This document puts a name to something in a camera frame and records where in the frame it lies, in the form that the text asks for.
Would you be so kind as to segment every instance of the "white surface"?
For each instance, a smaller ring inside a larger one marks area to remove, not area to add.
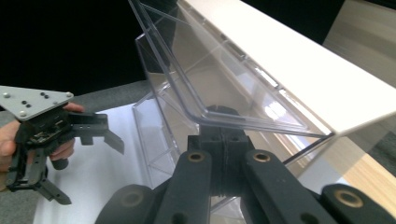
[[[187,0],[335,132],[396,111],[396,90],[237,0]]]
[[[76,139],[75,153],[65,170],[55,171],[49,163],[49,179],[70,197],[72,204],[60,205],[40,199],[35,224],[94,223],[116,190],[130,184],[148,184],[132,106],[101,113],[108,114],[110,130],[124,141],[124,155],[104,143],[102,137],[94,138],[93,146],[82,146]]]

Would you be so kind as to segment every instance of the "gray floor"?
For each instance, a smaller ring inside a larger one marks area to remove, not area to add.
[[[87,112],[136,103],[149,93],[147,81],[139,81],[103,91],[76,96],[73,102],[84,105]],[[0,127],[12,121],[7,111],[0,112]],[[22,190],[0,193],[0,224],[31,224],[35,214],[38,193]]]

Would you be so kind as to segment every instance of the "white panel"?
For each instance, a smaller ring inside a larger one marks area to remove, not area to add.
[[[395,113],[390,85],[253,7],[236,0],[187,2],[336,133]]]

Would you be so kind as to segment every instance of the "black bracket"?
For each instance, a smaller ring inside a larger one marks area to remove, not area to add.
[[[7,188],[11,191],[33,189],[49,201],[70,204],[67,195],[47,179],[47,157],[74,137],[80,137],[82,145],[92,145],[95,136],[103,136],[106,143],[123,154],[124,144],[108,129],[106,114],[72,113],[61,105],[22,121],[15,137],[16,152],[8,168]],[[52,165],[62,170],[67,167],[68,160],[52,161]]]
[[[257,150],[242,130],[201,126],[173,176],[156,189],[130,185],[117,191],[96,224],[205,224],[211,196],[241,197],[247,224],[396,223],[357,189],[306,189],[271,152]]]

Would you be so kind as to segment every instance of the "dark background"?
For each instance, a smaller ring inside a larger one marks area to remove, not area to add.
[[[321,44],[343,0],[246,0]],[[145,79],[127,0],[0,0],[0,85],[75,95]]]

